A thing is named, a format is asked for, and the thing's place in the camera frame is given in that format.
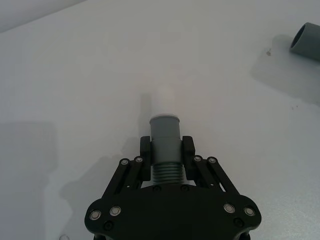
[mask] gray pipe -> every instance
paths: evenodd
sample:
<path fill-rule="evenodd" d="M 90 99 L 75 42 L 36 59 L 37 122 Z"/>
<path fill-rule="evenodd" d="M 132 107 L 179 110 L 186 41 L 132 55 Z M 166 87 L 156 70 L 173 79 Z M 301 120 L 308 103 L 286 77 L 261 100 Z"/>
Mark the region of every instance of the gray pipe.
<path fill-rule="evenodd" d="M 150 120 L 153 181 L 155 184 L 183 183 L 179 118 L 160 115 Z"/>
<path fill-rule="evenodd" d="M 320 26 L 304 24 L 294 37 L 290 51 L 320 61 Z"/>

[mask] threaded section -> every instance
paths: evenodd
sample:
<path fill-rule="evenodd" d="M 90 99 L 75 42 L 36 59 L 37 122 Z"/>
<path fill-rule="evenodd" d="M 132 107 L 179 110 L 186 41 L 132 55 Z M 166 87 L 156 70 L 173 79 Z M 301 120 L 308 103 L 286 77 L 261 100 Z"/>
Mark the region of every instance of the threaded section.
<path fill-rule="evenodd" d="M 155 184 L 182 184 L 184 174 L 181 163 L 167 162 L 153 165 L 153 182 Z"/>

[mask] white table surface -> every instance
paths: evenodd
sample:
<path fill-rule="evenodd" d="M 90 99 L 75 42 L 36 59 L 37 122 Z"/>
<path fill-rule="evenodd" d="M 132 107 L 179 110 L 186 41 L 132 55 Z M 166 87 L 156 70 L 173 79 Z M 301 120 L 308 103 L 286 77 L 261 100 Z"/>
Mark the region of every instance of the white table surface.
<path fill-rule="evenodd" d="M 288 53 L 318 0 L 88 0 L 0 34 L 0 238 L 93 236 L 89 204 L 173 87 L 182 135 L 262 213 L 320 236 L 320 63 Z"/>

